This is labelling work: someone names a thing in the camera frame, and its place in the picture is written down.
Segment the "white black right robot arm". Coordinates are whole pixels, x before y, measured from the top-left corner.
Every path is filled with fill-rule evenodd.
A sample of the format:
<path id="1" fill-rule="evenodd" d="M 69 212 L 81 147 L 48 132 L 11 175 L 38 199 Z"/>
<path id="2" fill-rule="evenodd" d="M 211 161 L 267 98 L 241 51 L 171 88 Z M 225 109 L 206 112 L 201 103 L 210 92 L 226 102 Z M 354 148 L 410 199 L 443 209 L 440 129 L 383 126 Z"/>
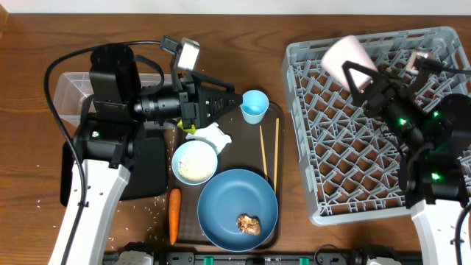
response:
<path id="1" fill-rule="evenodd" d="M 470 201 L 459 158 L 470 146 L 470 97 L 452 93 L 424 111 L 414 93 L 429 75 L 449 70 L 431 59 L 409 67 L 417 76 L 410 85 L 351 61 L 342 70 L 354 105 L 367 117 L 382 119 L 408 147 L 401 155 L 399 184 L 419 235 L 423 263 L 469 264 Z"/>

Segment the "orange carrot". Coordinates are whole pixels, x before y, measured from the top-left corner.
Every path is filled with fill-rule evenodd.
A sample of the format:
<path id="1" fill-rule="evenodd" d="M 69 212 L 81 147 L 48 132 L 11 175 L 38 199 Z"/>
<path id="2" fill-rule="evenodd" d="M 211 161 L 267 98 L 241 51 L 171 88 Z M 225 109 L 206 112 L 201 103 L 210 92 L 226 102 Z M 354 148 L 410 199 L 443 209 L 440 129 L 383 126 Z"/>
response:
<path id="1" fill-rule="evenodd" d="M 169 241 L 171 244 L 175 244 L 178 237 L 181 201 L 181 190 L 172 189 L 169 197 Z"/>

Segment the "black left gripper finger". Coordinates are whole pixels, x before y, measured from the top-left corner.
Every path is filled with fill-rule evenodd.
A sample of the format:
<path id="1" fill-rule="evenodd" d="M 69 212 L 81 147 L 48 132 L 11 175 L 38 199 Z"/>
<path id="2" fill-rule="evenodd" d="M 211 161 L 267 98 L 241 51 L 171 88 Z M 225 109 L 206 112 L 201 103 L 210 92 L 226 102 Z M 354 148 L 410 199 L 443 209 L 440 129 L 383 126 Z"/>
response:
<path id="1" fill-rule="evenodd" d="M 191 76 L 194 78 L 195 82 L 200 82 L 200 83 L 207 83 L 211 85 L 216 85 L 222 88 L 225 88 L 226 92 L 234 92 L 235 91 L 235 86 L 232 83 L 228 82 L 223 82 L 219 79 L 209 77 L 208 75 L 192 71 Z"/>
<path id="2" fill-rule="evenodd" d="M 222 90 L 198 91 L 198 127 L 207 127 L 242 103 L 242 95 Z"/>

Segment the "pink plastic cup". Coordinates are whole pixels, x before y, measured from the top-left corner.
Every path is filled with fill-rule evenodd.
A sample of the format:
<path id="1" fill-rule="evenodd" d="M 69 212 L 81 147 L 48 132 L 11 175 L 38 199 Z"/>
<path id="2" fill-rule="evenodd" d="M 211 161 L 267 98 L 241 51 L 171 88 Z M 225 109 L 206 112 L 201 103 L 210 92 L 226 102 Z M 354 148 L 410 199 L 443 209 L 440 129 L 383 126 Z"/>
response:
<path id="1" fill-rule="evenodd" d="M 323 56 L 321 67 L 347 91 L 350 90 L 350 87 L 342 68 L 343 64 L 347 61 L 378 71 L 356 36 L 349 35 L 338 40 Z"/>

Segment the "dark blue plate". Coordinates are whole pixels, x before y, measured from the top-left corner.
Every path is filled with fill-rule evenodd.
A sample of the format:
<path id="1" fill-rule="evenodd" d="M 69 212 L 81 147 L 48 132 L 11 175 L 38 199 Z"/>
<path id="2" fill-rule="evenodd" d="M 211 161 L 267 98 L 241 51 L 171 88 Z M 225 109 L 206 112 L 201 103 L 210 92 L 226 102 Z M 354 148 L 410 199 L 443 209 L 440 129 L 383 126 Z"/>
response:
<path id="1" fill-rule="evenodd" d="M 199 226 L 211 243 L 224 250 L 245 252 L 262 245 L 278 220 L 277 197 L 260 176 L 246 169 L 230 169 L 209 180 L 199 196 Z M 237 218 L 247 215 L 261 223 L 261 233 L 242 233 Z"/>

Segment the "light blue rice bowl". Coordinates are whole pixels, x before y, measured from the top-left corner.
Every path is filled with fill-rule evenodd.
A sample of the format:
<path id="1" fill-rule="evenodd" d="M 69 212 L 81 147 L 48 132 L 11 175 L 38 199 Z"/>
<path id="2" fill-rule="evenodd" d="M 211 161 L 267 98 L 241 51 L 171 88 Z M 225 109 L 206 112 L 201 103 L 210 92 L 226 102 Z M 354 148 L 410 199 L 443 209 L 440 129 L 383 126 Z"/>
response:
<path id="1" fill-rule="evenodd" d="M 218 166 L 216 151 L 204 141 L 188 141 L 177 148 L 171 159 L 174 176 L 182 183 L 196 186 L 207 182 Z"/>

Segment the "yellow green snack wrapper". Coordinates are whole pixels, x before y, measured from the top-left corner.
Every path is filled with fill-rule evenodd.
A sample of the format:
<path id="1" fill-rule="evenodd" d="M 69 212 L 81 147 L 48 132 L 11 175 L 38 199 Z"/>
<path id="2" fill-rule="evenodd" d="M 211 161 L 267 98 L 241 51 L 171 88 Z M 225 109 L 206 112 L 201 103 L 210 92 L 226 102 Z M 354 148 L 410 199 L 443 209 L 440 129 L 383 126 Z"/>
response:
<path id="1" fill-rule="evenodd" d="M 179 121 L 177 123 L 177 127 L 180 128 L 182 131 L 189 133 L 189 134 L 194 134 L 197 131 L 197 128 L 195 127 L 194 124 L 190 124 L 189 127 L 184 127 L 183 122 Z"/>

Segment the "white napkin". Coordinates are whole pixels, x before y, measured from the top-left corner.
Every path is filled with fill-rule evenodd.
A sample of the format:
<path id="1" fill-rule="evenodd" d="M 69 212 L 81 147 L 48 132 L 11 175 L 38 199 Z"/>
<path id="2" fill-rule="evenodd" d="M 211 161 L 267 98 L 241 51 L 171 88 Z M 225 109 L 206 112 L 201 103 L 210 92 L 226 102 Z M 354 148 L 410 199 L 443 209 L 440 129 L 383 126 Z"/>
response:
<path id="1" fill-rule="evenodd" d="M 187 134 L 185 139 L 203 141 L 209 144 L 217 154 L 221 153 L 228 144 L 232 143 L 232 138 L 220 129 L 217 122 L 212 123 L 206 128 L 197 129 L 193 134 Z"/>

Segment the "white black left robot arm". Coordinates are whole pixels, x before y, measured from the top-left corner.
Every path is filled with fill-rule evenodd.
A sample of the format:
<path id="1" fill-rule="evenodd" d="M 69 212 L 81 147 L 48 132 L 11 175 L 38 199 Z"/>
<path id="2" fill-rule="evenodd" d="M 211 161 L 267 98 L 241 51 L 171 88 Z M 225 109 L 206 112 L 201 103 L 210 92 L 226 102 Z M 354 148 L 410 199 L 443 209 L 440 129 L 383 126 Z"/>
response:
<path id="1" fill-rule="evenodd" d="M 172 55 L 171 82 L 144 87 L 138 63 L 157 63 L 132 50 L 132 42 L 85 49 L 91 56 L 93 93 L 82 103 L 75 135 L 65 142 L 74 162 L 68 203 L 51 264 L 99 264 L 118 201 L 137 166 L 148 169 L 145 123 L 204 128 L 236 109 L 242 97 L 232 84 L 195 72 L 199 44 L 164 38 Z"/>

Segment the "light blue plastic cup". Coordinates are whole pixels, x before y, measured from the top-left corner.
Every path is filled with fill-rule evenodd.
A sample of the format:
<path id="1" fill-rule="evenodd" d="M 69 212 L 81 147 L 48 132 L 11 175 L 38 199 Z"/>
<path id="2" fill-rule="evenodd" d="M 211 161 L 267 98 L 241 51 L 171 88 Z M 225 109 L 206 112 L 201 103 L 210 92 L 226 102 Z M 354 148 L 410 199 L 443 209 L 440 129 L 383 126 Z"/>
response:
<path id="1" fill-rule="evenodd" d="M 269 99 L 264 92 L 251 90 L 242 95 L 241 112 L 245 122 L 260 123 L 268 108 Z"/>

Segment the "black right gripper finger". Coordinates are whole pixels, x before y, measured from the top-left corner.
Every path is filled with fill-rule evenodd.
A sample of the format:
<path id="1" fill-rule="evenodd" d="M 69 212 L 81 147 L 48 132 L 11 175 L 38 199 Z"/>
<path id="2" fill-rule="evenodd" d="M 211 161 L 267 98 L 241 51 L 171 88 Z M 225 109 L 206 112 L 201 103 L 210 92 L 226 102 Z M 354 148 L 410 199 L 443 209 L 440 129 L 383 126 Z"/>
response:
<path id="1" fill-rule="evenodd" d="M 383 75 L 378 71 L 347 61 L 342 66 L 353 104 L 356 107 L 380 107 L 383 104 Z"/>
<path id="2" fill-rule="evenodd" d="M 412 67 L 408 69 L 408 72 L 416 76 L 415 80 L 408 87 L 408 95 L 413 96 L 427 83 L 428 77 L 431 74 L 431 68 L 428 66 L 421 68 Z"/>

